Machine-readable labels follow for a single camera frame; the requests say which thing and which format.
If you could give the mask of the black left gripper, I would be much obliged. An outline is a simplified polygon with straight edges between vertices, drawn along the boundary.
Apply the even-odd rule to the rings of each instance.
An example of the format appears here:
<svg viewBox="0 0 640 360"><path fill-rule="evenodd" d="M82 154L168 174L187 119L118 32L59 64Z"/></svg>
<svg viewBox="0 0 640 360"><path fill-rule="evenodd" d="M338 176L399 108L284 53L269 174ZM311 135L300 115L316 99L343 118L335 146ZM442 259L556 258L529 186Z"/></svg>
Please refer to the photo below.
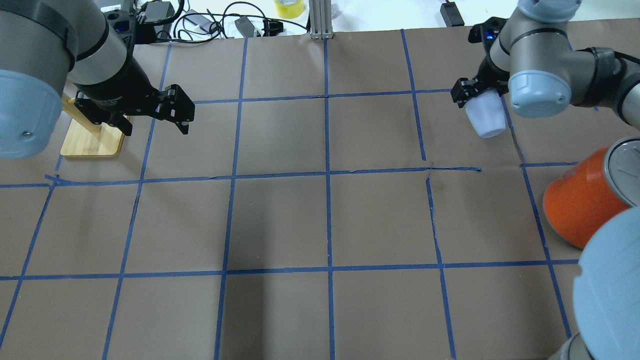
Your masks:
<svg viewBox="0 0 640 360"><path fill-rule="evenodd" d="M126 116L150 116L174 124L183 135L189 134L195 120L195 104L178 84L159 91L151 84L138 61L128 55L109 79L90 83L74 75L77 96L74 103L94 125L106 124L130 137L133 124Z"/></svg>

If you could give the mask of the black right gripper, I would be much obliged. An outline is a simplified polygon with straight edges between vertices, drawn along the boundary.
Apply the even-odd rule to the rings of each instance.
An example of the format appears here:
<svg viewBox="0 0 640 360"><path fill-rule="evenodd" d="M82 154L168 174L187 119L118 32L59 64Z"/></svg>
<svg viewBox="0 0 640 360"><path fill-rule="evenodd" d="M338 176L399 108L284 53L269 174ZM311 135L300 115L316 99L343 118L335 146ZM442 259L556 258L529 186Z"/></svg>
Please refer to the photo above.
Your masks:
<svg viewBox="0 0 640 360"><path fill-rule="evenodd" d="M451 88L451 99L458 109L462 109L472 98L476 98L483 92L494 89L500 96L509 92L509 73L498 68L490 57L490 50L498 41L502 29L507 23L507 18L490 17L482 23L476 23L468 34L468 42L481 43L485 51L485 57L478 67L474 78L460 77Z"/></svg>

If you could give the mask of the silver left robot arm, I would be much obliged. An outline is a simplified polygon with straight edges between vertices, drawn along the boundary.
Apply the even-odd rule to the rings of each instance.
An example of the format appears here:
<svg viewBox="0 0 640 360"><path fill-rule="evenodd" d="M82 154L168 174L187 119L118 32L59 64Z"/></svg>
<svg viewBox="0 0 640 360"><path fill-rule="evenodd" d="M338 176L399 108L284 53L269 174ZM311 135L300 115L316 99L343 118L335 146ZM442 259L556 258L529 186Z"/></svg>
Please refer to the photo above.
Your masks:
<svg viewBox="0 0 640 360"><path fill-rule="evenodd" d="M149 14L151 3L133 0L103 11L94 0L1 2L1 157L29 158L50 142L62 112L66 81L74 107L95 126L130 136L128 116L169 121L187 135L195 104L176 84L160 90L134 57L138 44L157 41L157 27L173 14Z"/></svg>

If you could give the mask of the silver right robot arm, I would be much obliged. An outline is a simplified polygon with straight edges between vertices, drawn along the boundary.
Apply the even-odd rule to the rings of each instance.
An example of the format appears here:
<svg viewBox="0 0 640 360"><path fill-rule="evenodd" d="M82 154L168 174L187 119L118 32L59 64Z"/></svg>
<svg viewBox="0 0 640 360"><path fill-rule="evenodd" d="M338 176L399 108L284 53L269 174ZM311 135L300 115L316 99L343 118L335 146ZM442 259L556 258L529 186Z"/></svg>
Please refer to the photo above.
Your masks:
<svg viewBox="0 0 640 360"><path fill-rule="evenodd" d="M452 86L478 136L506 129L499 101L537 119L569 105L611 109L639 128L639 59L606 47L570 48L567 23L579 0L520 0L508 19L473 26L482 43L478 73ZM639 137L624 137L579 162L548 185L542 209L553 230L582 250L573 280L577 333L553 360L639 358Z"/></svg>

